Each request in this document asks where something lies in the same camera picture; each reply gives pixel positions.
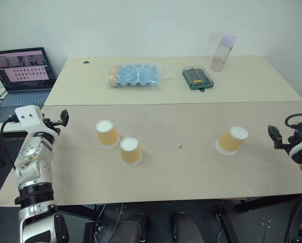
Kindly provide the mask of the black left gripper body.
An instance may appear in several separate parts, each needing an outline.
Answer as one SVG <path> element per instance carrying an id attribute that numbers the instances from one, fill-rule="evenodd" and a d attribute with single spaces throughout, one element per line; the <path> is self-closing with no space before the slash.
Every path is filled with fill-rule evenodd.
<path id="1" fill-rule="evenodd" d="M 43 116 L 42 121 L 43 121 L 43 123 L 45 124 L 46 127 L 53 130 L 54 132 L 56 132 L 56 133 L 61 132 L 61 129 L 56 127 L 56 126 L 60 126 L 60 125 L 63 124 L 63 121 L 61 119 L 57 120 L 57 121 L 51 121 L 49 118 L 45 118 Z"/>

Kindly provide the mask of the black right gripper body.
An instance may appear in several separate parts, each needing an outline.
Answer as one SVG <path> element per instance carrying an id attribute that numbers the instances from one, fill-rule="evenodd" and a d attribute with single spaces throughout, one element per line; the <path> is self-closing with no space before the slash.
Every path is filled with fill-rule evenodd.
<path id="1" fill-rule="evenodd" d="M 285 122 L 285 125 L 294 129 L 294 133 L 288 138 L 289 144 L 283 144 L 282 149 L 302 149 L 302 122 L 292 125 L 288 122 Z"/>

